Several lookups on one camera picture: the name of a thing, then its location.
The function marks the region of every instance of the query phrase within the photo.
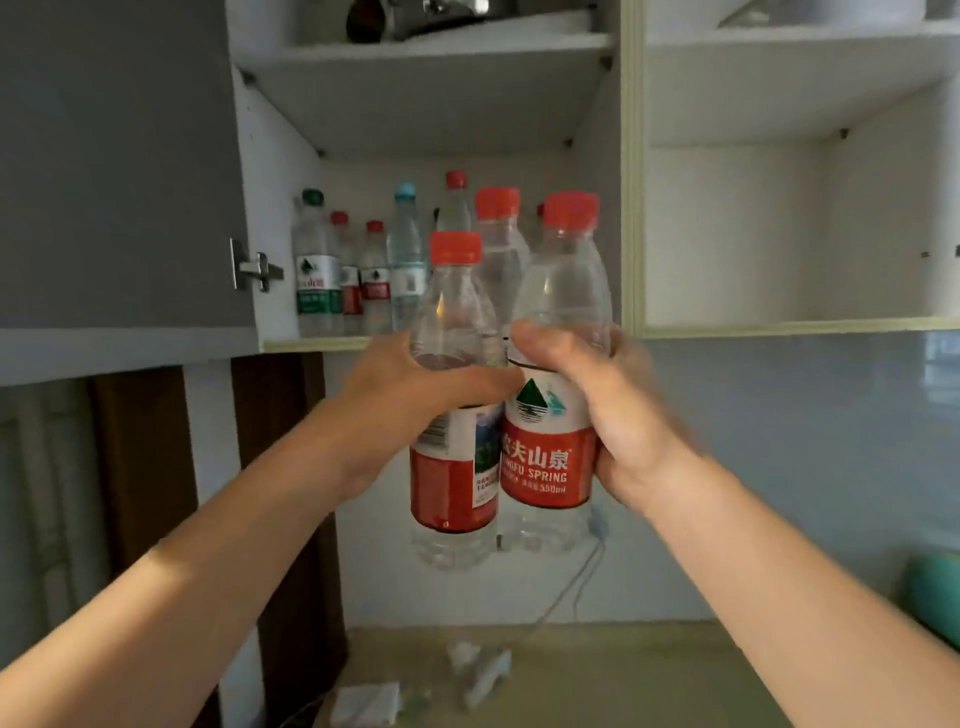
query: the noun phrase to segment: plastic bottle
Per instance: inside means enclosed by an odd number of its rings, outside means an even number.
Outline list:
[[[493,301],[504,340],[510,338],[516,293],[530,263],[530,248],[517,227],[520,192],[484,187],[477,192],[477,232],[483,238],[483,262],[477,276]]]
[[[301,198],[300,219],[293,229],[300,336],[343,336],[340,252],[324,214],[324,194],[304,189]]]
[[[482,251],[475,232],[431,239],[436,272],[410,339],[410,353],[426,369],[505,364],[493,304],[472,274]],[[501,404],[448,412],[410,449],[413,542],[430,566],[465,570],[496,550],[502,413]]]
[[[446,200],[436,220],[437,232],[472,231],[473,207],[467,192],[467,173],[455,169],[446,173]]]
[[[417,216],[417,189],[405,182],[396,189],[394,199],[396,212],[387,236],[387,259],[390,261],[394,331],[403,331],[413,324],[417,302],[426,290],[429,270],[427,247]]]
[[[610,286],[593,243],[598,212],[596,195],[565,192],[547,199],[543,238],[533,246],[514,319],[571,328],[609,353]],[[505,546],[563,553],[588,535],[596,433],[583,393],[568,379],[530,367],[513,343],[508,357],[527,382],[507,402],[503,425]]]
[[[342,210],[330,213],[330,223],[340,251],[340,288],[344,301],[344,334],[359,336],[363,331],[363,301],[360,296],[360,269],[357,248],[350,235],[350,218]]]
[[[367,239],[360,251],[360,285],[363,294],[364,334],[373,336],[394,330],[390,307],[390,266],[383,223],[367,223]]]

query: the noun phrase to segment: green and white label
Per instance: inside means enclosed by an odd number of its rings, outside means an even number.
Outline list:
[[[297,313],[343,313],[340,260],[333,255],[297,256]]]
[[[398,265],[390,271],[390,294],[395,299],[422,296],[426,290],[426,266],[422,263]]]

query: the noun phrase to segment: upper cabinet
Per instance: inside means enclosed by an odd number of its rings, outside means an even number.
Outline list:
[[[0,385],[254,352],[218,0],[0,5]]]
[[[359,236],[369,220],[389,225],[396,187],[412,182],[429,231],[446,171],[464,169],[473,191],[518,187],[530,234],[547,195],[599,192],[598,243],[618,295],[622,252],[636,245],[623,245],[621,225],[620,102],[634,75],[621,73],[617,56],[629,27],[639,70],[639,5],[624,4],[625,17],[636,13],[625,26],[612,0],[523,0],[522,12],[549,14],[355,45],[343,30],[349,4],[228,3],[252,247],[293,271],[295,200],[308,186],[323,191],[326,209],[347,212]],[[638,106],[636,120],[638,129]],[[636,176],[637,194],[641,184]],[[269,293],[254,291],[262,351],[367,345],[300,337],[295,286],[287,275]]]
[[[717,25],[651,0],[650,337],[960,328],[960,22]]]

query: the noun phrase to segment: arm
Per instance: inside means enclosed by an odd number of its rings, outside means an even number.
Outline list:
[[[0,726],[188,726],[323,518],[434,417],[522,384],[511,370],[427,372],[406,347],[375,341],[340,398],[0,673]]]
[[[657,529],[795,725],[960,726],[960,658],[699,453],[641,350],[603,358],[525,324],[514,336],[585,391],[604,486]]]

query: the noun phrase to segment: cabinet shelf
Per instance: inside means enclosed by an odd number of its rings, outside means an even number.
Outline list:
[[[572,139],[612,53],[608,34],[329,44],[238,66],[329,158],[492,155]]]
[[[813,336],[894,331],[948,331],[960,329],[960,318],[854,319],[849,321],[795,321],[752,327],[647,327],[642,339],[724,339],[769,336]]]
[[[330,336],[290,341],[264,341],[263,353],[362,352],[371,342],[370,336]]]
[[[649,141],[679,147],[814,140],[960,71],[960,22],[652,37]]]

